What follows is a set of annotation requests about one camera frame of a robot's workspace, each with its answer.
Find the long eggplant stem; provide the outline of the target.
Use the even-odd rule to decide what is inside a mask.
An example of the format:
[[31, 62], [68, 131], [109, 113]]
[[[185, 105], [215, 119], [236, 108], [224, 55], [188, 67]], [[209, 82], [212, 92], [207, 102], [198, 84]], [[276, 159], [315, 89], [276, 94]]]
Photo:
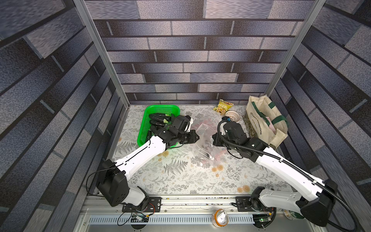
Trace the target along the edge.
[[155, 120], [150, 120], [149, 123], [150, 123], [151, 125], [153, 125], [153, 126], [160, 126], [160, 127], [164, 127], [164, 126], [166, 126], [166, 123], [159, 122], [159, 121], [155, 121]]

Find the clear pink-dotted zip-top bag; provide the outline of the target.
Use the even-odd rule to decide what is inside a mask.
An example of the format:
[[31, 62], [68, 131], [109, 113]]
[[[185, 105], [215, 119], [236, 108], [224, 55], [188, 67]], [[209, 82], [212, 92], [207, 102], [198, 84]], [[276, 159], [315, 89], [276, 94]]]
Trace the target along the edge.
[[207, 117], [196, 119], [191, 126], [191, 129], [195, 130], [199, 136], [199, 140], [191, 145], [194, 156], [199, 158], [202, 163], [214, 166], [224, 161], [224, 156], [227, 154], [225, 147], [217, 147], [213, 144], [212, 136], [217, 133], [216, 126], [217, 123]]

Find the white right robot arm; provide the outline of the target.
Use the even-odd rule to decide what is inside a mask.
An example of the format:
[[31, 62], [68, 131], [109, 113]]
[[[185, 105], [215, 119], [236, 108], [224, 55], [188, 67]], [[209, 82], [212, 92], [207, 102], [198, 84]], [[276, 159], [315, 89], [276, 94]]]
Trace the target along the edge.
[[335, 199], [331, 196], [336, 189], [334, 182], [308, 174], [259, 138], [247, 137], [237, 122], [220, 121], [214, 141], [217, 147], [234, 150], [242, 158], [267, 168], [295, 189], [295, 192], [281, 192], [257, 187], [250, 195], [252, 209], [281, 208], [297, 212], [317, 226], [325, 227], [328, 224], [335, 205]]

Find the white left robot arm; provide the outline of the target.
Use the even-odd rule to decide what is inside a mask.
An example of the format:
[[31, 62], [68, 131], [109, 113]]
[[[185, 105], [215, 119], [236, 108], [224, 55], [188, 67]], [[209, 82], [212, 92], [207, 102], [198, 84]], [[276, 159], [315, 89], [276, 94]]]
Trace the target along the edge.
[[147, 194], [139, 187], [129, 187], [128, 181], [147, 162], [176, 144], [195, 144], [200, 137], [191, 129], [190, 116], [172, 117], [170, 124], [156, 128], [141, 147], [116, 161], [103, 162], [97, 179], [97, 188], [110, 206], [121, 203], [145, 207]]

